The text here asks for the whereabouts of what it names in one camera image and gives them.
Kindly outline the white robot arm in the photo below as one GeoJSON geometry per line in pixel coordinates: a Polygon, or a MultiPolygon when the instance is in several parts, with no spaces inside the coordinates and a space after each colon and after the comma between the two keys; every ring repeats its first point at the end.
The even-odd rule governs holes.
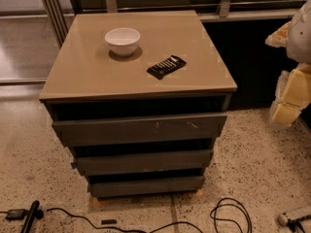
{"type": "Polygon", "coordinates": [[[269,35],[265,43],[284,47],[287,57],[298,65],[283,71],[278,79],[270,119],[290,126],[311,104],[311,0],[299,9],[293,19],[269,35]]]}

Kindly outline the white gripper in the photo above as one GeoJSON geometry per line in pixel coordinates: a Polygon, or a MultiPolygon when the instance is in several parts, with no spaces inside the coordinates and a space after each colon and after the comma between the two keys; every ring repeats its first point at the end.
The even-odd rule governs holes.
{"type": "MultiPolygon", "coordinates": [[[[284,48],[290,23],[286,22],[269,35],[265,43],[274,48],[284,48]]],[[[271,105],[271,120],[291,125],[311,103],[311,65],[299,63],[290,72],[283,71],[278,79],[275,100],[271,105]]]]}

